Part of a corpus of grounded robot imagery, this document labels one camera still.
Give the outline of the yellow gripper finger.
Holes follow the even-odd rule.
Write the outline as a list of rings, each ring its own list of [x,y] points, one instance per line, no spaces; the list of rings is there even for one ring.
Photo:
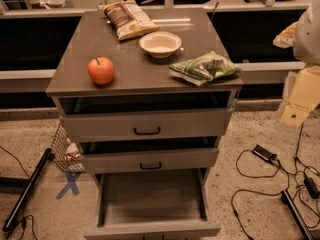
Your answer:
[[[279,121],[299,127],[320,104],[320,66],[289,72],[283,89]]]

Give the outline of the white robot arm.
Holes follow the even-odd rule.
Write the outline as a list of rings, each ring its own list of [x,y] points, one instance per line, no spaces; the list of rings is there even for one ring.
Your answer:
[[[280,122],[299,127],[320,104],[320,1],[313,1],[299,20],[278,34],[273,44],[293,48],[294,57],[305,63],[290,73],[284,87],[285,105]]]

